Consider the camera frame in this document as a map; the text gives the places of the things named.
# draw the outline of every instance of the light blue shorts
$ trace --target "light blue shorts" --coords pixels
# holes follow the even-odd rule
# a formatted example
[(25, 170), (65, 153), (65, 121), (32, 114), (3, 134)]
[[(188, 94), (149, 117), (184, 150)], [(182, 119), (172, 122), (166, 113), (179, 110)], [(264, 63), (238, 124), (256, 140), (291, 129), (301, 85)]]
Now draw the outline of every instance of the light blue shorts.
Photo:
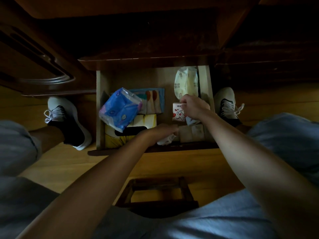
[[(319, 186), (319, 125), (288, 113), (259, 122), (248, 136)], [(15, 238), (58, 194), (16, 177), (41, 156), (40, 142), (19, 124), (0, 122), (0, 238)], [(277, 238), (246, 190), (166, 219), (111, 207), (93, 238)]]

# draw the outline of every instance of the drawer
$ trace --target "drawer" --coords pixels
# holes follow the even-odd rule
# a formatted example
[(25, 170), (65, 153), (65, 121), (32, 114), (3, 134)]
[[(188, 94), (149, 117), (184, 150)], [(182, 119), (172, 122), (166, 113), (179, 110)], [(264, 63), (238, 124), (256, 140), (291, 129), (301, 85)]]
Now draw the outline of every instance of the drawer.
[[(105, 124), (100, 120), (98, 112), (102, 105), (106, 102), (112, 92), (121, 87), (126, 89), (135, 88), (165, 88), (165, 110), (164, 113), (157, 115), (157, 124), (178, 124), (186, 125), (186, 123), (172, 121), (172, 104), (179, 102), (174, 93), (175, 75), (180, 67), (166, 68), (148, 68), (135, 70), (119, 70), (116, 72), (97, 71), (96, 82), (96, 150), (89, 151), (91, 156), (103, 156), (114, 153), (117, 149), (107, 149), (105, 147)], [(210, 77), (209, 66), (198, 66), (199, 94), (214, 110), (212, 83)], [(146, 152), (167, 152), (194, 149), (217, 148), (217, 144), (213, 142), (209, 134), (205, 135), (206, 141), (180, 143), (172, 142), (167, 146), (154, 145), (149, 147)]]

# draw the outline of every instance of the yellow tissue box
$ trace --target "yellow tissue box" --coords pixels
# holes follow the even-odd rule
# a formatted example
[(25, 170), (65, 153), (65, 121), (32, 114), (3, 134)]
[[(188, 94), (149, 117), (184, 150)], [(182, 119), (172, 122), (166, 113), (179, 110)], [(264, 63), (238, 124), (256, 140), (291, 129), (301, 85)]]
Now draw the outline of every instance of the yellow tissue box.
[(119, 148), (135, 137), (145, 128), (157, 126), (156, 114), (137, 115), (134, 120), (124, 129), (123, 133), (116, 131), (114, 128), (105, 125), (105, 147)]

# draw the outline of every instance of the hand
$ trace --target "hand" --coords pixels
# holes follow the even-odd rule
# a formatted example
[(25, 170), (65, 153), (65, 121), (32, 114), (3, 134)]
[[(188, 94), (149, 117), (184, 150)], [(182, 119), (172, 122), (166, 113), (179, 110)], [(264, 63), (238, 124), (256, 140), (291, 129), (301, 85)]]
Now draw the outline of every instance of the hand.
[(148, 143), (148, 146), (153, 146), (159, 140), (162, 140), (168, 137), (170, 134), (174, 133), (174, 135), (178, 135), (178, 126), (175, 125), (167, 125), (167, 124), (159, 124), (158, 126), (141, 131), (138, 136), (144, 136), (145, 141)]
[(181, 103), (186, 103), (181, 105), (181, 108), (185, 112), (185, 116), (195, 120), (199, 120), (199, 115), (203, 111), (210, 110), (209, 104), (196, 96), (185, 95), (181, 98)]

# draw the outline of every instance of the wooden floor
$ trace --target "wooden floor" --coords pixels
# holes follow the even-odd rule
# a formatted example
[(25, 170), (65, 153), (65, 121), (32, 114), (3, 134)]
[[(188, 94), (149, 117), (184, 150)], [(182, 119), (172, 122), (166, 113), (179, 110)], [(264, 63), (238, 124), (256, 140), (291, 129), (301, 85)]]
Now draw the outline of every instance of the wooden floor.
[[(254, 92), (236, 91), (237, 105), (245, 103), (239, 115), (247, 125), (280, 112), (290, 112), (313, 121), (319, 121), (319, 84), (293, 85)], [(80, 121), (95, 136), (95, 96), (71, 97), (79, 110)], [(20, 96), (18, 92), (0, 87), (0, 119), (9, 119), (24, 125), (28, 130), (45, 126), (43, 112), (47, 101)], [(97, 164), (104, 157), (89, 157), (83, 151), (59, 144), (25, 170), (21, 176), (44, 185), (56, 192), (62, 192), (81, 174)], [(138, 177), (185, 176), (194, 199), (205, 205), (243, 185), (228, 166), (219, 149), (144, 154), (130, 174), (128, 180)], [(135, 193), (133, 201), (177, 198), (157, 191)]]

